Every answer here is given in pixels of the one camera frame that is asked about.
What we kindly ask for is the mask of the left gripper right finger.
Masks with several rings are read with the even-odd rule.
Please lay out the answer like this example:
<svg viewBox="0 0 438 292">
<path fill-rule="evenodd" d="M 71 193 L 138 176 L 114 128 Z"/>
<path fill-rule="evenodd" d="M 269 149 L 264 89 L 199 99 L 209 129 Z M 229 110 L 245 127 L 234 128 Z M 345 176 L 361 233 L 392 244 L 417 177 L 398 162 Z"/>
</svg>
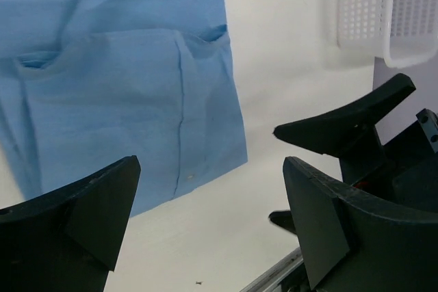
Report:
<svg viewBox="0 0 438 292">
<path fill-rule="evenodd" d="M 437 215 L 351 187 L 297 157 L 283 176 L 314 291 L 436 291 Z"/>
</svg>

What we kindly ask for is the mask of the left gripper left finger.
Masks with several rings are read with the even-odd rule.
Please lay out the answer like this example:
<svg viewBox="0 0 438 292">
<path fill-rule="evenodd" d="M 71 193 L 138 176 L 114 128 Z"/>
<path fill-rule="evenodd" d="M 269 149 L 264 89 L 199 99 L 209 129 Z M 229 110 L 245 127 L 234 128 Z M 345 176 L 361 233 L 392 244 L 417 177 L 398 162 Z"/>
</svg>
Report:
<svg viewBox="0 0 438 292">
<path fill-rule="evenodd" d="M 1 290 L 103 291 L 115 270 L 138 187 L 125 157 L 1 210 Z"/>
</svg>

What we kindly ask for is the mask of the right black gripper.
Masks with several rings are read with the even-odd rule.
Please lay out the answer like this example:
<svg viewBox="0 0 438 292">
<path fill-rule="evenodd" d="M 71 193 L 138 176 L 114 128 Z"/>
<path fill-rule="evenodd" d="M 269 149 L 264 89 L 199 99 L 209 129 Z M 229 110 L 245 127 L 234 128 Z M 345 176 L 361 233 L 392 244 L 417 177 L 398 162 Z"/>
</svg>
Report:
<svg viewBox="0 0 438 292">
<path fill-rule="evenodd" d="M 394 75 L 369 94 L 338 109 L 281 124 L 274 136 L 288 144 L 339 158 L 344 183 L 405 207 L 437 212 L 437 115 L 423 109 L 386 144 L 375 125 L 415 91 Z"/>
</svg>

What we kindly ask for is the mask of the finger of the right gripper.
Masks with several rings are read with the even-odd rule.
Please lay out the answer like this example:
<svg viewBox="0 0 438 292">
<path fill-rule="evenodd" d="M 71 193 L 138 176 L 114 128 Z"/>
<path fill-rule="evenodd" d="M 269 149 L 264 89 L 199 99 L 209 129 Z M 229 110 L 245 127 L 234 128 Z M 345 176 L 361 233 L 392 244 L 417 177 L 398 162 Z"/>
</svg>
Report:
<svg viewBox="0 0 438 292">
<path fill-rule="evenodd" d="M 297 235 L 294 219 L 290 210 L 273 211 L 269 214 L 268 219 L 275 226 L 278 226 L 293 235 Z"/>
</svg>

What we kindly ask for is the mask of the light blue long sleeve shirt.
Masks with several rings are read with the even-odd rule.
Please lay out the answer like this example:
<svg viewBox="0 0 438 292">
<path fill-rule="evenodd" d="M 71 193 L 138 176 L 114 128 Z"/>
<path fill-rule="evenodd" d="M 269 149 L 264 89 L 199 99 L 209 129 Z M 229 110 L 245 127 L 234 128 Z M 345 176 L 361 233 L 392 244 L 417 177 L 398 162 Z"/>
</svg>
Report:
<svg viewBox="0 0 438 292">
<path fill-rule="evenodd" d="M 243 165 L 224 0 L 1 0 L 1 145 L 27 199 L 135 155 L 133 215 Z"/>
</svg>

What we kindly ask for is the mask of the white plastic basket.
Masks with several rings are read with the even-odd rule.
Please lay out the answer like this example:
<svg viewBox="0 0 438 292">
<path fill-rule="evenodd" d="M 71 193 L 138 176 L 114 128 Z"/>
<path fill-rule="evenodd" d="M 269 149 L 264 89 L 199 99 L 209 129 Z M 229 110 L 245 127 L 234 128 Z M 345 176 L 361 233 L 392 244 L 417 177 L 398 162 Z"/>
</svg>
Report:
<svg viewBox="0 0 438 292">
<path fill-rule="evenodd" d="M 337 43 L 390 68 L 427 62 L 437 54 L 437 0 L 338 0 Z"/>
</svg>

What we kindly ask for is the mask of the aluminium rail frame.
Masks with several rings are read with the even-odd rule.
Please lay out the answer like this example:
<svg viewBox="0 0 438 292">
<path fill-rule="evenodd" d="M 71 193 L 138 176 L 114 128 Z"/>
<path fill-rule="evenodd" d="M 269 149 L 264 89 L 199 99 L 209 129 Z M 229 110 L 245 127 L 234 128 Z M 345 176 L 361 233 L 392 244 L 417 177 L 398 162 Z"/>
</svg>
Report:
<svg viewBox="0 0 438 292">
<path fill-rule="evenodd" d="M 280 291 L 281 283 L 284 279 L 302 264 L 302 252 L 300 248 L 296 248 L 249 285 L 244 287 L 240 292 Z"/>
</svg>

